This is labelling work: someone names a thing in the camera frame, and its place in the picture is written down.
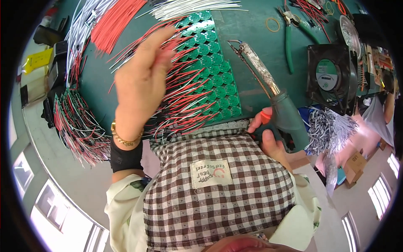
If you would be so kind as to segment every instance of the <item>hand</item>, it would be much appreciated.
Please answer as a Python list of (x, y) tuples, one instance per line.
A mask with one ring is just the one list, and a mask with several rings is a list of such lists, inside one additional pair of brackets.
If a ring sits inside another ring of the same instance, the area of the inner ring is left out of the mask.
[[(273, 110), (271, 107), (262, 109), (263, 112), (267, 115), (272, 115)], [(247, 129), (248, 133), (253, 133), (255, 130), (260, 127), (262, 124), (262, 119), (260, 117), (260, 113), (258, 113), (252, 122), (249, 124)], [(289, 172), (292, 172), (291, 166), (288, 163), (286, 156), (285, 156), (285, 149), (283, 142), (276, 141), (274, 138), (273, 132), (269, 129), (263, 131), (262, 134), (262, 143), (260, 143), (260, 148), (264, 154), (271, 157), (272, 159), (276, 160), (280, 164), (282, 164)]]
[(166, 73), (172, 67), (170, 60), (175, 52), (160, 47), (174, 32), (171, 26), (152, 33), (140, 44), (134, 57), (116, 71), (119, 103), (115, 112), (116, 132), (126, 141), (138, 137), (165, 95)]

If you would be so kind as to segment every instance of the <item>cream shirt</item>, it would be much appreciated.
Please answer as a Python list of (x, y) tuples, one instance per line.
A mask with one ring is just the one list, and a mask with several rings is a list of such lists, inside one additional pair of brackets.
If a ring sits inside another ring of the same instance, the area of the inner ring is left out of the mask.
[[(309, 179), (303, 174), (290, 174), (294, 184), (295, 206), (277, 227), (270, 227), (253, 233), (263, 232), (269, 242), (284, 244), (304, 251), (319, 226), (321, 208)], [(106, 192), (105, 213), (109, 216), (110, 245), (115, 252), (147, 251), (147, 236), (143, 217), (144, 191), (132, 187), (130, 183), (141, 180), (135, 174), (112, 184)], [(176, 250), (179, 252), (200, 252), (197, 249)]]

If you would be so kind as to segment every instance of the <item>metal soldering barrel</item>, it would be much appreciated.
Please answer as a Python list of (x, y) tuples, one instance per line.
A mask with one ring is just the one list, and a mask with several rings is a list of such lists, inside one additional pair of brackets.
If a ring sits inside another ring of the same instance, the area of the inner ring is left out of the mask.
[(269, 70), (267, 70), (266, 66), (260, 60), (258, 55), (253, 51), (253, 49), (245, 42), (242, 42), (239, 45), (239, 49), (243, 51), (243, 53), (248, 57), (252, 65), (255, 69), (259, 72), (260, 76), (263, 78), (264, 82), (269, 86), (270, 90), (272, 91), (273, 95), (276, 96), (280, 94), (280, 90), (274, 81), (272, 75), (270, 74)]

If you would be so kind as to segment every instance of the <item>brown and white gingham fabric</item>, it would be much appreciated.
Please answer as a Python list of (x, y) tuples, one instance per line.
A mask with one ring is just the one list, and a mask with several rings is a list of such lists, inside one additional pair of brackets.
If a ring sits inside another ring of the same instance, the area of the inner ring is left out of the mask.
[[(152, 150), (161, 170), (144, 198), (149, 251), (211, 245), (277, 226), (294, 206), (290, 175), (244, 130), (184, 135)], [(227, 160), (232, 185), (192, 188), (190, 164)]]

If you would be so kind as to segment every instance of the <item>gold bracelet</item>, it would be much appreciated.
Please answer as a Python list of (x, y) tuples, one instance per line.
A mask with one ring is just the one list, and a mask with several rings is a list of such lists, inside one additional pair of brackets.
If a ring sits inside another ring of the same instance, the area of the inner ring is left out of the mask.
[(112, 124), (110, 125), (110, 131), (112, 131), (113, 137), (116, 138), (119, 143), (123, 144), (124, 146), (133, 146), (135, 144), (138, 144), (141, 141), (141, 137), (143, 136), (143, 133), (144, 133), (144, 128), (141, 130), (139, 136), (134, 141), (126, 141), (118, 136), (118, 134), (116, 133), (115, 119), (113, 120)]

